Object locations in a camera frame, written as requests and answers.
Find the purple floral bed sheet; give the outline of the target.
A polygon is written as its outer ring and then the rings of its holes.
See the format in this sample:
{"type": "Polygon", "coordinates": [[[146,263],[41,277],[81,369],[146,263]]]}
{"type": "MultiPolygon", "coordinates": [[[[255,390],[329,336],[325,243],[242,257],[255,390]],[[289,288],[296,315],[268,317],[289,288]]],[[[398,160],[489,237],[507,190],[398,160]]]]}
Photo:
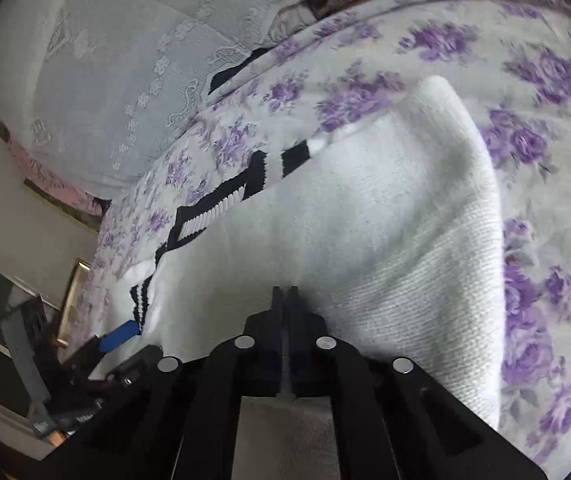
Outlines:
{"type": "Polygon", "coordinates": [[[112,287],[175,211],[259,148],[333,133],[441,76],[501,185],[506,353],[501,433],[551,479],[571,473],[571,0],[371,0],[325,18],[215,89],[103,220],[74,344],[103,332],[112,287]]]}

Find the gold picture frame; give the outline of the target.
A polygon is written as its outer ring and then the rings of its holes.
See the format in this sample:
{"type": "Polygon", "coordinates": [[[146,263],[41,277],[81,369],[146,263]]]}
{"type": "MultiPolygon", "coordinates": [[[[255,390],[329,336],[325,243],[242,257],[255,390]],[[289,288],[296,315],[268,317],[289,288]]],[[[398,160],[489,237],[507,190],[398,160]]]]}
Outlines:
{"type": "Polygon", "coordinates": [[[66,349],[71,342],[72,328],[76,319],[76,306],[80,296],[82,296],[89,272],[90,265],[85,260],[75,260],[60,310],[56,336],[56,344],[59,348],[66,349]]]}

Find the white V-neck knit sweater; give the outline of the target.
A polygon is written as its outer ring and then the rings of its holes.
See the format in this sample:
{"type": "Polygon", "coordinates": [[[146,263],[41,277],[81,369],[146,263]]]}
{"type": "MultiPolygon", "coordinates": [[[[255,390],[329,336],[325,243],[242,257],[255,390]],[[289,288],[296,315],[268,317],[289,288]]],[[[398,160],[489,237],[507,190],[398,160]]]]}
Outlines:
{"type": "Polygon", "coordinates": [[[487,424],[500,412],[505,336],[502,220],[491,157],[449,82],[427,77],[385,114],[351,127],[290,176],[232,206],[195,240],[130,268],[110,327],[189,361],[240,334],[272,289],[296,287],[330,334],[369,358],[407,356],[487,424]]]}

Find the pink floral pillow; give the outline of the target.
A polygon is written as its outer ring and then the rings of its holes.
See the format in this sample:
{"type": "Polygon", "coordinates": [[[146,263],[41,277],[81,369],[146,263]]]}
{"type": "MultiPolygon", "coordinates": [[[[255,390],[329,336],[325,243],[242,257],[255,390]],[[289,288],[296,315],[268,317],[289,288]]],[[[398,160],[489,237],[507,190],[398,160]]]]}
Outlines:
{"type": "Polygon", "coordinates": [[[103,217],[108,211],[110,200],[101,200],[89,193],[66,183],[40,162],[31,158],[31,155],[13,140],[10,131],[0,120],[0,138],[6,144],[13,162],[19,168],[24,179],[28,179],[40,192],[69,206],[72,209],[94,217],[103,217]]]}

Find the white lace cover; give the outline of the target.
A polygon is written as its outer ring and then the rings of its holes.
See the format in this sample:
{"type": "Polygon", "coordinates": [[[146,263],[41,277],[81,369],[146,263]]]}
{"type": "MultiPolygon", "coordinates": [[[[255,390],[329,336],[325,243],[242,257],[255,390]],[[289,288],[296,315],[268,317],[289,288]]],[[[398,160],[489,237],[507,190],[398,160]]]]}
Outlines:
{"type": "Polygon", "coordinates": [[[0,120],[65,182],[113,200],[303,1],[1,0],[0,120]]]}

